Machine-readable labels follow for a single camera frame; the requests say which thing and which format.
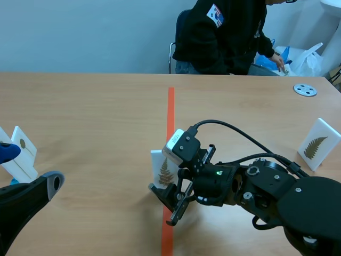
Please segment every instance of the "hand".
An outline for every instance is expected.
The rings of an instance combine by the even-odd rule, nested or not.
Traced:
[[[285,70],[284,59],[282,58],[282,56],[278,56],[277,54],[274,53],[273,56],[271,58],[269,58],[269,60],[276,63],[279,72],[281,72],[281,70],[283,70],[283,71]]]

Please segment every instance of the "orange tape line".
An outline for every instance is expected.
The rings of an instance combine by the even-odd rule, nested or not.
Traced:
[[[174,88],[168,88],[168,109],[167,109],[167,141],[174,133]],[[161,236],[161,256],[173,256],[173,227],[166,224],[166,220],[171,218],[171,211],[164,206],[164,215],[162,219]]]

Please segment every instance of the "white card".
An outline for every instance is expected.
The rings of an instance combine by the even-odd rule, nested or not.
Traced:
[[[33,166],[37,155],[37,148],[28,139],[19,126],[14,128],[11,140],[21,149],[22,152],[26,153],[28,159],[31,161],[31,166]]]
[[[152,150],[154,185],[165,189],[169,183],[177,184],[179,167],[162,154],[162,150]]]
[[[0,141],[4,143],[13,143],[1,127]],[[30,183],[38,176],[37,171],[30,165],[30,159],[26,156],[26,153],[23,152],[20,152],[15,160],[4,163],[2,166],[20,183]]]
[[[301,144],[298,153],[310,169],[315,171],[340,140],[341,135],[319,118]]]

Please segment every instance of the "white plastic bag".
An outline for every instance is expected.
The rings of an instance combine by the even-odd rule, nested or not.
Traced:
[[[290,69],[297,76],[321,76],[323,57],[316,53],[323,43],[304,51],[290,64]]]

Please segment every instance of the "flag patch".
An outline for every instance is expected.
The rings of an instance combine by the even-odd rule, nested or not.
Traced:
[[[212,5],[211,9],[209,9],[206,16],[208,16],[211,20],[214,21],[217,28],[220,27],[224,22],[223,14],[215,4]]]

